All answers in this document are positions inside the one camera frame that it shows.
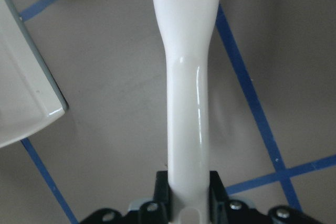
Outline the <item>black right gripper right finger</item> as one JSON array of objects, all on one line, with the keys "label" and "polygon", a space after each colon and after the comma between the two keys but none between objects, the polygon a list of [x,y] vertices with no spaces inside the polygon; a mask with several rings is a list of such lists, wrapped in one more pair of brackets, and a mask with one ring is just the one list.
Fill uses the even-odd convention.
[{"label": "black right gripper right finger", "polygon": [[217,171],[209,173],[209,218],[211,223],[320,223],[289,206],[275,206],[262,214],[242,200],[229,198]]}]

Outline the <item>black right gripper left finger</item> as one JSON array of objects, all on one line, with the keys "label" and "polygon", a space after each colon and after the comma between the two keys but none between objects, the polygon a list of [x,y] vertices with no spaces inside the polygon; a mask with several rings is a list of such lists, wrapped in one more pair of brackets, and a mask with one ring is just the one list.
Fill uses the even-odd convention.
[{"label": "black right gripper left finger", "polygon": [[129,210],[126,215],[110,208],[101,208],[87,216],[81,223],[169,223],[170,222],[170,187],[167,171],[156,173],[153,199],[140,205],[136,210]]}]

